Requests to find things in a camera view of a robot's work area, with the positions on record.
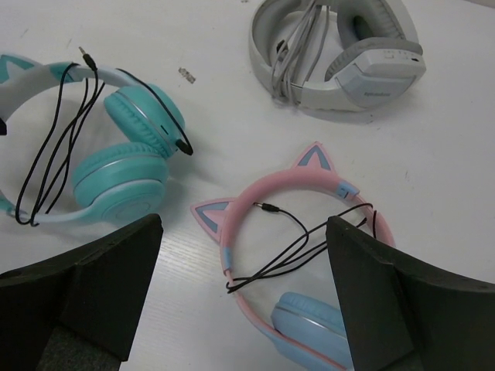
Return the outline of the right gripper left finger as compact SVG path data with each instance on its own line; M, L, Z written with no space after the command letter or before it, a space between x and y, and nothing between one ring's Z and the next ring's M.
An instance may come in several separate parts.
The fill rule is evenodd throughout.
M128 361L162 240L149 214L1 275L3 370L118 370Z

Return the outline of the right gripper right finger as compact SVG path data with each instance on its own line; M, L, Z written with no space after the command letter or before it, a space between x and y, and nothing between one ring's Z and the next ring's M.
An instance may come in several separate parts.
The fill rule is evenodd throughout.
M492 370L494 285L435 267L347 221L326 224L356 370Z

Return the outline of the teal cat-ear headphones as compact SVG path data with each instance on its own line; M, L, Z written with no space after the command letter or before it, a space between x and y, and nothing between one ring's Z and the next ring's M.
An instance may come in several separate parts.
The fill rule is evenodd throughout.
M184 133L184 118L159 87L131 73L98 67L85 53L85 64L42 64L11 53L1 55L1 134L7 120L26 101L53 87L63 88L94 78L116 87L104 107L128 142L112 145L82 161L73 174L73 195L79 210L51 215L27 213L19 203L1 197L1 211L19 224L85 222L130 223L160 206L169 175L167 159L177 151L193 153Z

